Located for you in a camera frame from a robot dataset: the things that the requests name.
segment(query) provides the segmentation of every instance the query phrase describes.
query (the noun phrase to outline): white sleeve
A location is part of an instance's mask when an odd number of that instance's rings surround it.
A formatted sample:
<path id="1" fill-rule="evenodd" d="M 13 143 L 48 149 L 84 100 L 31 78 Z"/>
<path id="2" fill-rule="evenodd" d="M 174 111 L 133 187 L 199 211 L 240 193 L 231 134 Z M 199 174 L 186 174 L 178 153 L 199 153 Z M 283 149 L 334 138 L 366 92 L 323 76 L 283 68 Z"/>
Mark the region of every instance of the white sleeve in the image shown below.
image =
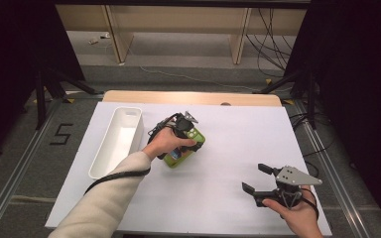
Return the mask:
<path id="1" fill-rule="evenodd" d="M 150 158 L 137 152 L 125 158 L 111 174 L 144 171 L 150 166 Z M 143 178 L 120 178 L 96 185 L 49 237 L 111 237 Z"/>

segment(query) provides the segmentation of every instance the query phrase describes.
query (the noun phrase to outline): white container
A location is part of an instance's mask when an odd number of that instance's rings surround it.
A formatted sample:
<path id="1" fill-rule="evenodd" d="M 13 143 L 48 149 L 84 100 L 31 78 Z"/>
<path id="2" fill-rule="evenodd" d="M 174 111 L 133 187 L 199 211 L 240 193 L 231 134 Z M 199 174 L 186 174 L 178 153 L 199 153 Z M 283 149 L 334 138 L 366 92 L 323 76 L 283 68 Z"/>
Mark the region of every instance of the white container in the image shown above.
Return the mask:
<path id="1" fill-rule="evenodd" d="M 139 150 L 144 123 L 142 111 L 134 107 L 119 107 L 89 169 L 92 179 L 100 179 L 113 171 L 123 159 Z"/>

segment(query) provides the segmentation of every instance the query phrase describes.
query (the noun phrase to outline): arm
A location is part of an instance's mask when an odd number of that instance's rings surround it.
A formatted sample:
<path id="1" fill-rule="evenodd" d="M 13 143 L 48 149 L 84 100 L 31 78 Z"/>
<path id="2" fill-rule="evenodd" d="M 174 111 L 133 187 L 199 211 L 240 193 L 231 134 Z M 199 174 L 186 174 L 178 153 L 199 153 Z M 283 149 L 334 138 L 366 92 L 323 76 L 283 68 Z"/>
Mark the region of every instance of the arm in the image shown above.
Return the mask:
<path id="1" fill-rule="evenodd" d="M 306 185 L 302 186 L 302 188 L 310 190 L 310 187 Z M 303 197 L 310 202 L 315 203 L 315 199 L 310 192 L 303 190 Z M 314 209 L 305 202 L 301 201 L 291 210 L 271 199 L 264 199 L 262 203 L 279 213 L 286 220 L 290 229 L 299 237 L 323 237 L 318 227 L 317 215 Z"/>
<path id="2" fill-rule="evenodd" d="M 158 155 L 194 144 L 194 140 L 180 139 L 172 129 L 165 128 L 141 152 L 125 158 L 111 174 L 147 170 Z M 111 237 L 142 179 L 120 178 L 98 184 L 78 202 L 50 237 Z"/>

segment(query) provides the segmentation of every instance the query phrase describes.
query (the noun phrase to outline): green transparent box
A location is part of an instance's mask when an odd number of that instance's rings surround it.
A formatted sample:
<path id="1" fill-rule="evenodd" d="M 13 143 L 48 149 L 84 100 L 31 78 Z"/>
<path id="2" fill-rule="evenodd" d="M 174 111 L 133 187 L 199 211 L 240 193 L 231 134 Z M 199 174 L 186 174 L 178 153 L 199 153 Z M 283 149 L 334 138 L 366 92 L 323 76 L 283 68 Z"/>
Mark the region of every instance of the green transparent box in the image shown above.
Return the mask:
<path id="1" fill-rule="evenodd" d="M 197 142 L 204 143 L 205 142 L 205 137 L 196 129 L 192 128 L 190 131 L 186 132 L 188 138 L 194 139 Z M 175 159 L 171 154 L 166 154 L 163 157 L 163 160 L 166 162 L 166 164 L 170 168 L 175 168 L 177 167 L 181 162 L 183 162 L 187 157 L 189 157 L 193 151 L 187 150 L 186 152 L 182 152 L 182 155 Z"/>

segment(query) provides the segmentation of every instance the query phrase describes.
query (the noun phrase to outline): desk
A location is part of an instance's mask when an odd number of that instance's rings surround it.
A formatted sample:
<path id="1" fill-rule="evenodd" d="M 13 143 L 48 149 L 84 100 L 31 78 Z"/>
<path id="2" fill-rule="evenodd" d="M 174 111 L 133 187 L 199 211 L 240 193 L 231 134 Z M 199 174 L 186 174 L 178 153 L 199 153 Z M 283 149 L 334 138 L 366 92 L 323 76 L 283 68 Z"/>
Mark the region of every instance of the desk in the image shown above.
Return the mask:
<path id="1" fill-rule="evenodd" d="M 218 106 L 224 101 L 239 106 Z M 262 106 L 243 106 L 249 101 Z M 87 171 L 110 115 L 120 105 L 143 110 L 145 132 L 166 116 L 189 110 L 199 120 L 196 127 L 206 142 L 173 170 L 164 162 L 152 163 L 152 172 L 141 182 L 118 230 L 164 235 L 293 234 L 279 215 L 257 208 L 241 188 L 242 181 L 259 189 L 275 188 L 274 179 L 257 170 L 259 163 L 307 171 L 287 112 L 277 96 L 233 93 L 108 92 L 94 111 L 47 227 L 56 227 L 92 183 Z M 144 133 L 140 148 L 147 140 Z M 286 150 L 274 149 L 282 145 Z M 318 209 L 319 227 L 330 235 L 320 203 Z"/>

